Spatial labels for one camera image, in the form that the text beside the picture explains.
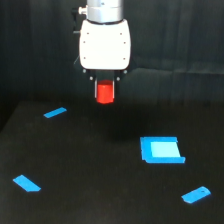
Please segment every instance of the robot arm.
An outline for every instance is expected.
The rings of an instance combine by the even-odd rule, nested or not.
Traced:
[[[72,14],[73,33],[80,33],[79,55],[83,72],[94,81],[97,102],[112,103],[117,82],[131,67],[131,37],[123,16],[123,0],[87,0],[86,8],[75,8]],[[77,14],[86,15],[80,31],[76,31]],[[94,75],[96,70],[115,71],[113,80],[98,80]]]

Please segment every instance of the blue square pad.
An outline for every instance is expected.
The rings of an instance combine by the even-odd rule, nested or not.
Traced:
[[[142,159],[147,163],[184,163],[177,146],[176,137],[143,137]]]

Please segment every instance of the dark floor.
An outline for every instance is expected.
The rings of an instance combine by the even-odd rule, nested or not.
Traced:
[[[20,103],[0,134],[0,223],[223,223],[223,133],[224,109]],[[186,163],[145,163],[142,136],[176,136]],[[201,186],[212,195],[183,202]]]

